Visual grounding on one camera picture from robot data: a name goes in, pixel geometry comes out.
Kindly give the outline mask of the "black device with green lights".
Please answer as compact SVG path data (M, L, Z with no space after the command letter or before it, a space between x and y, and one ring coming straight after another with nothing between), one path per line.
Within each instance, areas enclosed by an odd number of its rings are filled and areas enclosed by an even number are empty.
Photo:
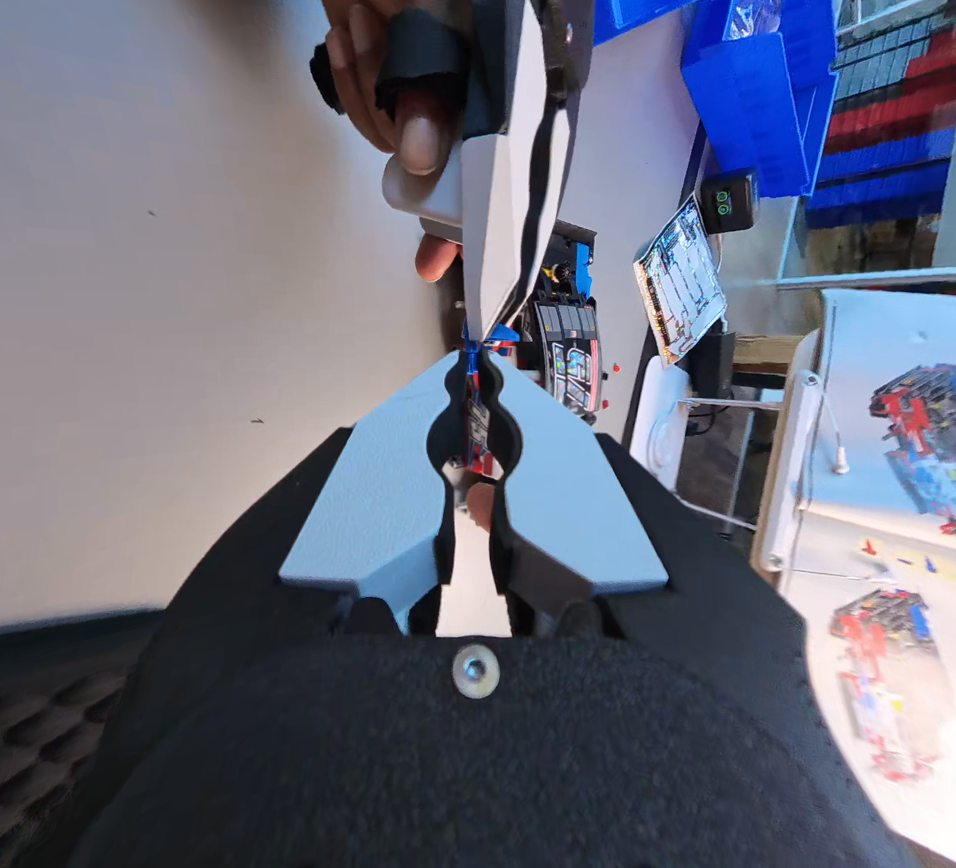
M740 169L714 174L702 181L698 198L708 236L751 229L760 202L757 172Z

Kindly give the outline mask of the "small black box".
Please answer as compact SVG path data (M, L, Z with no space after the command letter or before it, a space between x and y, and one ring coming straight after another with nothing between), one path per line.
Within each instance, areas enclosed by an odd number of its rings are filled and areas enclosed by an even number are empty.
M694 395L705 399L730 399L736 335L712 328L687 354L687 374Z

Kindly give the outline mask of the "lego instruction booklet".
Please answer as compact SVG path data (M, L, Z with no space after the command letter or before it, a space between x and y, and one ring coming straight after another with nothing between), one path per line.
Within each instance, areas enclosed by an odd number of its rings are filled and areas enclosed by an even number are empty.
M676 365L726 310L696 193L636 255L633 268L662 365Z

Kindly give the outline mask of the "white rounded device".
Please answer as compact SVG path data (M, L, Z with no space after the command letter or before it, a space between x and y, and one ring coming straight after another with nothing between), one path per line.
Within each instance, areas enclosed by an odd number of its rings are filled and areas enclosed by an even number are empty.
M668 491L675 492L685 447L692 396L687 372L653 356L639 384L629 453Z

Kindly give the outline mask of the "clear plastic bag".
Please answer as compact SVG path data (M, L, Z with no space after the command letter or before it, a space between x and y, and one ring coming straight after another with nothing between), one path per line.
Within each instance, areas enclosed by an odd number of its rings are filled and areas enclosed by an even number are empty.
M782 12L783 0L731 0L723 40L777 33Z

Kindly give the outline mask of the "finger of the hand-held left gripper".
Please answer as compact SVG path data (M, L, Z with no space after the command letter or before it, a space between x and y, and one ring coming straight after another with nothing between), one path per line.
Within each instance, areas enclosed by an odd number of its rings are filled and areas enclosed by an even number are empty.
M529 201L520 211L516 224L517 279L506 289L503 307L494 316L494 327L508 326L533 291L554 230L572 145L567 108L546 105L532 142L526 181Z
M469 339L490 337L527 301L549 182L551 109L544 35L532 0L518 13L518 42L503 132L462 145L465 297Z

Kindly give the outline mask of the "red blue lego car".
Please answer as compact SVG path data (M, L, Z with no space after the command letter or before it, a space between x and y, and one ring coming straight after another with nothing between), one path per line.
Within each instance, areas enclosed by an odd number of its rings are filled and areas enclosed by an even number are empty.
M499 325L483 347L499 364L509 364L561 403L573 415L594 426L606 408L603 366L592 297L591 265L596 233L561 220L555 224L532 294L508 325ZM462 317L458 346L469 336L465 304L456 302ZM451 468L498 479L502 468L488 448L489 410L480 388L480 374L466 378L465 435L462 452Z

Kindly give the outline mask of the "red blue floor mats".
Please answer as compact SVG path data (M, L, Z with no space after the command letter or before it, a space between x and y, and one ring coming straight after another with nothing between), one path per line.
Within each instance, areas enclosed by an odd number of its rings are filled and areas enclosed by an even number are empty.
M941 215L954 157L954 0L847 39L834 69L836 99L805 227Z

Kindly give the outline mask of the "black floor mat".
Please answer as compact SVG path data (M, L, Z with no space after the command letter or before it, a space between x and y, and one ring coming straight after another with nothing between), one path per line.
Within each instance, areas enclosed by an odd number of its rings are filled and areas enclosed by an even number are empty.
M10 866L91 765L163 612L22 626L1 638L1 865Z

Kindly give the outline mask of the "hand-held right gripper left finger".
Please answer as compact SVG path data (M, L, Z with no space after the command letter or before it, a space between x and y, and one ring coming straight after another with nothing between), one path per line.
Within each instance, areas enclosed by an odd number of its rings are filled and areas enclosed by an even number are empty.
M464 455L467 358L446 355L360 419L278 577L296 588L385 603L404 635L453 568L454 494Z

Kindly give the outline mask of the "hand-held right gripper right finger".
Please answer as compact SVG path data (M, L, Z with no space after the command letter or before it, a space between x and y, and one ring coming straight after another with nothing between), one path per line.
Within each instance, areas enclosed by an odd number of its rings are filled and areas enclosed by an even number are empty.
M663 562L591 427L487 352L482 400L503 469L493 573L532 634L553 634L575 603L663 588Z

